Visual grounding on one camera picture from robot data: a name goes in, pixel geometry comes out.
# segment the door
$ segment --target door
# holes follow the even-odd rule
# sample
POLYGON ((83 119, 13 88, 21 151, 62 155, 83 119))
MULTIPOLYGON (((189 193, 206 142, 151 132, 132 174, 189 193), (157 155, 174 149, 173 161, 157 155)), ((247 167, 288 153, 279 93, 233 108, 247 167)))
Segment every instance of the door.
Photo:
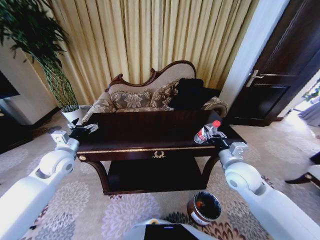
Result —
POLYGON ((235 99, 231 124, 268 126, 320 69, 320 1, 291 0, 235 99))

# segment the white wall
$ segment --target white wall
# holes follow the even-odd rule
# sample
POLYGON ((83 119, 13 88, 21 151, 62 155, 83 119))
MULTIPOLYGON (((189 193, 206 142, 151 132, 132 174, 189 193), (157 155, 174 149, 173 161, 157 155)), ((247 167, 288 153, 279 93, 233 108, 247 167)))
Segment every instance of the white wall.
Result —
POLYGON ((12 45, 12 41, 4 41, 3 47, 0 46, 0 70, 20 95, 8 97, 0 104, 21 124, 34 124, 57 104, 32 64, 23 63, 26 55, 18 50, 13 58, 12 45))
POLYGON ((302 96, 320 79, 320 69, 313 75, 313 77, 306 83, 306 85, 297 93, 297 95, 289 102, 289 104, 279 113, 278 118, 284 117, 288 111, 299 103, 303 102, 302 96))
POLYGON ((289 0, 259 1, 219 96, 226 101, 229 109, 248 79, 288 2, 289 0))

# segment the coffee table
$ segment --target coffee table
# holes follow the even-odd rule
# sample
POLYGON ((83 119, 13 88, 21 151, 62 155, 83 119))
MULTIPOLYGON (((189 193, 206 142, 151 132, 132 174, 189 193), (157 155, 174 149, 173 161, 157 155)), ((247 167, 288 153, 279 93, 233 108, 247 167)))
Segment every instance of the coffee table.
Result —
MULTIPOLYGON (((214 144, 194 142, 214 110, 94 113, 99 129, 80 139, 77 157, 95 168, 105 195, 205 189, 219 160, 214 144), (195 157, 210 156, 201 173, 195 157), (107 171, 101 161, 111 161, 107 171)), ((227 143, 244 140, 221 124, 227 143)))

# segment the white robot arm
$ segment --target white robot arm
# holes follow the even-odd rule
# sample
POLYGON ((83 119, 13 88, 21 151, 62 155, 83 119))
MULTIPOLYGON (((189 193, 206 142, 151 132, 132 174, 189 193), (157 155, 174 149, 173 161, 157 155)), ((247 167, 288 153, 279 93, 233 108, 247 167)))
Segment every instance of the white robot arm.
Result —
MULTIPOLYGON (((63 177, 73 170, 79 142, 69 138, 65 131, 55 131, 52 137, 57 142, 55 150, 47 153, 29 176, 16 182, 0 198, 0 240, 20 239, 50 201, 63 177)), ((253 166, 244 163, 245 148, 243 142, 235 142, 219 153, 229 186, 245 199, 274 239, 320 240, 320 227, 286 195, 271 188, 253 166)), ((136 233, 144 233, 145 226, 137 225, 126 236, 144 239, 144 234, 136 233)), ((183 227, 198 239, 209 237, 191 226, 183 227)))
POLYGON ((245 148, 243 142, 235 142, 219 153, 228 185, 244 198, 274 239, 319 240, 320 227, 286 195, 270 187, 257 169, 243 162, 245 148))
POLYGON ((0 198, 0 240, 20 239, 73 170, 79 142, 65 131, 55 131, 52 137, 57 143, 55 150, 0 198))

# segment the lower shelf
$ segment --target lower shelf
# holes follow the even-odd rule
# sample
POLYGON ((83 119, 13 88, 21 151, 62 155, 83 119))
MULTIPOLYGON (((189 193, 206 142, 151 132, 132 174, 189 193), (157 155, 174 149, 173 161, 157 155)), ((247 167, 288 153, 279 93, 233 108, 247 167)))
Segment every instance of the lower shelf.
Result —
POLYGON ((205 189, 194 157, 112 161, 106 195, 205 189))

